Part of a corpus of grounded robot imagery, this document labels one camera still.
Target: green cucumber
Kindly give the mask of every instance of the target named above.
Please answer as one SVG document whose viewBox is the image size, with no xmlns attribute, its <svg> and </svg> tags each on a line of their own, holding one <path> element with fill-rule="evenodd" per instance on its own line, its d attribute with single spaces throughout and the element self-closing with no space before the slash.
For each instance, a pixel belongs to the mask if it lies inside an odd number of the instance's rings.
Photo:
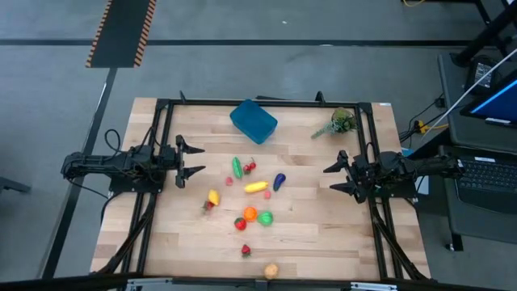
<svg viewBox="0 0 517 291">
<path fill-rule="evenodd" d="M 241 161 L 237 157 L 233 158 L 233 173 L 237 179 L 242 178 Z"/>
</svg>

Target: blue eggplant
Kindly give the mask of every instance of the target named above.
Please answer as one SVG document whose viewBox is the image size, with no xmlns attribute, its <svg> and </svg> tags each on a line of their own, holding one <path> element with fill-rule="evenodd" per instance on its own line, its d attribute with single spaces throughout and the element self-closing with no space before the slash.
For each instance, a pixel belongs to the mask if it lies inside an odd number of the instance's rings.
<svg viewBox="0 0 517 291">
<path fill-rule="evenodd" d="M 275 182 L 273 183 L 273 190 L 278 191 L 280 185 L 285 181 L 285 175 L 280 173 L 276 176 Z"/>
</svg>

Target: orange ball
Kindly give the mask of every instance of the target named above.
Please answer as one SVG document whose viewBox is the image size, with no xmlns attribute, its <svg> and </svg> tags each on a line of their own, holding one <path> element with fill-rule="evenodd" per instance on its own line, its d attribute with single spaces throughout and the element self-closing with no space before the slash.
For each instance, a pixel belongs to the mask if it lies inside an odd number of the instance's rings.
<svg viewBox="0 0 517 291">
<path fill-rule="evenodd" d="M 244 209 L 244 219 L 247 221 L 254 221 L 257 219 L 257 209 L 253 207 L 246 207 L 246 209 Z"/>
</svg>

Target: concrete floor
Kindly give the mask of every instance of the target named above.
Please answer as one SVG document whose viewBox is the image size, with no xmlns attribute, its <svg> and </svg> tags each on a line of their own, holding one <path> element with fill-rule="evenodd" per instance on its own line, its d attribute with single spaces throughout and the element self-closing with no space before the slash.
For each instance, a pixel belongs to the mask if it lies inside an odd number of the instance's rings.
<svg viewBox="0 0 517 291">
<path fill-rule="evenodd" d="M 71 39 L 93 37 L 105 1 L 5 0 L 0 5 L 0 39 Z M 485 6 L 492 16 L 502 9 L 493 0 Z M 407 8 L 398 0 L 176 0 L 158 2 L 150 39 L 467 40 L 483 27 L 469 4 Z M 0 196 L 2 281 L 39 274 L 68 187 L 59 174 L 62 159 L 81 149 L 107 75 L 84 67 L 89 49 L 0 46 L 0 175 L 32 186 L 27 195 Z M 135 97 L 177 97 L 179 90 L 188 98 L 309 100 L 323 91 L 328 100 L 390 102 L 399 131 L 406 130 L 409 118 L 442 92 L 436 56 L 447 51 L 454 49 L 148 47 L 140 69 L 118 70 L 95 153 L 110 153 L 102 135 L 109 128 L 124 132 Z M 432 108 L 423 119 L 437 112 Z M 107 184 L 103 177 L 85 182 L 100 191 Z M 58 276 L 88 273 L 102 203 L 82 192 Z M 465 252 L 452 254 L 443 249 L 447 219 L 421 213 L 420 220 L 435 279 L 501 289 L 517 285 L 517 246 L 466 238 Z"/>
</svg>

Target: wooden table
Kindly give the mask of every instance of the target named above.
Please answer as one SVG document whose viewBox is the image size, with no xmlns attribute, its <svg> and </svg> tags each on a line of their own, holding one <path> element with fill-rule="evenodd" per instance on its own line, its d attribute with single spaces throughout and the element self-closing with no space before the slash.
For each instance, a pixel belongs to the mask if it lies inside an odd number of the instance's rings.
<svg viewBox="0 0 517 291">
<path fill-rule="evenodd" d="M 155 103 L 156 99 L 135 99 L 123 149 L 141 143 Z M 189 145 L 205 149 L 202 154 L 185 155 L 185 163 L 188 167 L 205 165 L 206 169 L 193 175 L 184 189 L 175 187 L 173 173 L 168 175 L 154 215 L 145 274 L 260 278 L 267 264 L 276 263 L 283 279 L 379 280 L 367 203 L 358 205 L 347 194 L 328 188 L 343 182 L 343 172 L 322 173 L 335 162 L 339 150 L 351 157 L 360 153 L 357 134 L 311 140 L 310 135 L 329 120 L 334 109 L 268 107 L 279 121 L 278 127 L 263 145 L 255 145 L 232 125 L 232 110 L 226 106 L 174 106 L 169 143 L 174 144 L 175 135 L 182 134 Z M 380 150 L 400 151 L 391 106 L 375 103 L 373 110 Z M 253 157 L 257 168 L 227 187 L 225 178 L 233 177 L 234 156 L 242 162 Z M 280 172 L 287 180 L 270 200 L 261 192 L 244 193 L 246 183 L 267 180 L 272 185 Z M 221 204 L 203 214 L 201 206 L 211 188 L 221 194 Z M 126 238 L 135 197 L 125 193 L 108 205 L 92 271 L 101 268 Z M 271 210 L 273 224 L 264 227 L 255 222 L 244 231 L 236 230 L 233 221 L 246 206 Z M 391 208 L 398 242 L 429 276 L 414 210 L 399 199 L 391 200 Z M 251 247 L 250 258 L 242 258 L 243 244 Z M 131 270 L 136 269 L 139 250 L 137 243 Z M 393 275 L 386 244 L 385 254 Z"/>
</svg>

